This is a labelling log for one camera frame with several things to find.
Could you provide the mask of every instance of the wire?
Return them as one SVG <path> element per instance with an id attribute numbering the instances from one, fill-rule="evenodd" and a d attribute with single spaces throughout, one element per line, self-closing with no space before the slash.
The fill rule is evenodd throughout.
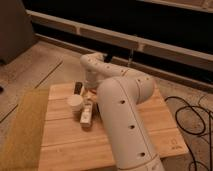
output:
<path id="1" fill-rule="evenodd" d="M 167 97 L 167 98 L 165 99 L 165 101 L 168 101 L 168 100 L 171 100 L 171 99 L 176 99 L 176 100 L 179 100 L 179 101 L 181 101 L 181 102 L 184 103 L 184 106 L 180 107 L 180 108 L 177 109 L 176 112 L 175 112 L 175 120 L 176 120 L 178 126 L 179 126 L 184 132 L 186 132 L 187 134 L 196 136 L 196 137 L 198 137 L 198 138 L 201 138 L 202 140 L 204 140 L 204 141 L 209 145 L 209 161 L 210 161 L 209 168 L 210 168 L 210 169 L 209 169 L 204 163 L 202 163 L 202 162 L 196 160 L 195 155 L 193 154 L 193 151 L 191 150 L 191 148 L 189 147 L 189 145 L 187 145 L 187 146 L 188 146 L 188 149 L 189 149 L 189 153 L 190 153 L 190 155 L 191 155 L 191 157 L 192 157 L 192 162 L 189 163 L 189 165 L 188 165 L 188 170 L 189 170 L 189 171 L 191 171 L 192 165 L 194 165 L 195 171 L 198 171 L 198 168 L 197 168 L 197 165 L 198 165 L 198 164 L 201 165 L 201 166 L 203 166 L 207 171 L 213 171 L 213 169 L 212 169 L 212 167 L 213 167 L 213 166 L 212 166 L 212 158 L 213 158 L 213 156 L 212 156 L 212 132 L 213 132 L 213 131 L 212 131 L 212 128 L 211 128 L 211 120 L 213 119 L 213 116 L 212 116 L 213 112 L 212 112 L 211 110 L 209 110 L 208 108 L 205 108 L 205 107 L 203 107 L 203 106 L 201 105 L 201 101 L 202 101 L 202 99 L 204 99 L 205 96 L 206 96 L 206 94 L 203 95 L 203 96 L 199 99 L 198 105 L 190 105 L 185 99 L 183 99 L 183 98 L 181 98 L 181 97 L 178 97 L 178 96 L 170 96 L 170 97 Z M 201 121 L 201 123 L 202 123 L 202 129 L 201 129 L 200 131 L 197 131 L 197 132 L 190 131 L 190 130 L 184 128 L 184 126 L 181 124 L 181 121 L 179 120 L 179 117 L 178 117 L 178 116 L 179 116 L 179 114 L 180 114 L 181 111 L 186 110 L 186 109 L 191 109 L 191 111 L 193 111 L 193 113 L 194 113 L 194 114 L 199 118 L 199 120 Z M 209 128 L 208 132 L 206 132 L 206 129 L 207 129 L 207 128 L 206 128 L 206 127 L 207 127 L 206 125 L 207 125 L 207 124 L 206 124 L 205 120 L 203 119 L 202 115 L 197 111 L 197 109 L 202 110 L 205 114 L 208 115 L 208 124 L 209 124 L 209 125 L 208 125 L 208 128 Z M 207 141 L 207 140 L 204 138 L 204 136 L 206 136 L 206 135 L 209 135 L 209 141 Z"/>

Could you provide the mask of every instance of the floor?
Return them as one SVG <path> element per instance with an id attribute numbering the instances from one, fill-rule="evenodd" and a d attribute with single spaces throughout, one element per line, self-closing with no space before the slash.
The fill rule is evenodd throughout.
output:
<path id="1" fill-rule="evenodd" d="M 79 62 L 80 56 L 81 54 L 79 53 L 40 41 L 11 64 L 3 68 L 0 67 L 0 85 L 5 87 L 5 92 L 0 94 L 0 120 L 9 114 L 0 123 L 0 147 L 4 143 L 11 120 L 15 115 L 15 107 L 24 92 L 33 88 L 48 88 L 51 84 L 83 81 L 84 70 Z M 157 77 L 155 77 L 155 80 L 164 98 L 179 96 L 187 100 L 190 104 L 196 105 L 199 99 L 205 95 L 201 101 L 202 106 L 213 110 L 212 94 L 207 94 L 206 92 Z M 173 115 L 175 115 L 175 111 L 178 108 L 183 106 L 183 103 L 177 100 L 169 100 L 167 104 Z M 207 123 L 207 115 L 202 111 L 199 112 Z M 191 131 L 202 129 L 200 120 L 189 110 L 181 113 L 180 122 L 186 129 Z M 207 142 L 196 136 L 188 135 L 183 131 L 181 132 L 185 141 L 192 149 L 196 160 L 209 166 L 209 148 Z M 187 154 L 165 158 L 163 159 L 163 164 L 168 171 L 185 171 L 188 170 L 188 165 L 191 161 L 191 156 Z M 205 171 L 206 169 L 198 164 L 198 170 Z"/>

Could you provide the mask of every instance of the small white object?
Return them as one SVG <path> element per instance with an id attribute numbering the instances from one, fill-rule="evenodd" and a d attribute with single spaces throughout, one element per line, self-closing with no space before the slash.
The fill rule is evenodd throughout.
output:
<path id="1" fill-rule="evenodd" d="M 84 99 L 81 95 L 73 94 L 67 99 L 67 104 L 71 107 L 73 114 L 79 116 L 84 107 Z"/>
<path id="2" fill-rule="evenodd" d="M 92 124 L 92 106 L 93 106 L 92 100 L 87 99 L 81 114 L 80 124 L 82 127 L 88 128 Z"/>

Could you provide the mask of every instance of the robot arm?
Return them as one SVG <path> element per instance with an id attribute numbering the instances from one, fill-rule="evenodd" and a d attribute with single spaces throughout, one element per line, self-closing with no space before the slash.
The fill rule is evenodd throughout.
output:
<path id="1" fill-rule="evenodd" d="M 86 69 L 85 88 L 97 89 L 100 114 L 118 170 L 163 171 L 136 108 L 152 95 L 153 79 L 102 59 L 100 53 L 84 55 L 81 64 Z"/>

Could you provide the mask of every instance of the wooden table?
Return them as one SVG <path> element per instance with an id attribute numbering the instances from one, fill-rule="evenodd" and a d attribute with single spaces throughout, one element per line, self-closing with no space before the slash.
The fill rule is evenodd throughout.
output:
<path id="1" fill-rule="evenodd" d="M 39 171 L 77 171 L 115 165 L 107 135 L 98 115 L 83 130 L 66 103 L 74 84 L 53 85 L 44 126 Z M 138 105 L 142 120 L 160 157 L 188 152 L 177 125 L 158 88 Z"/>

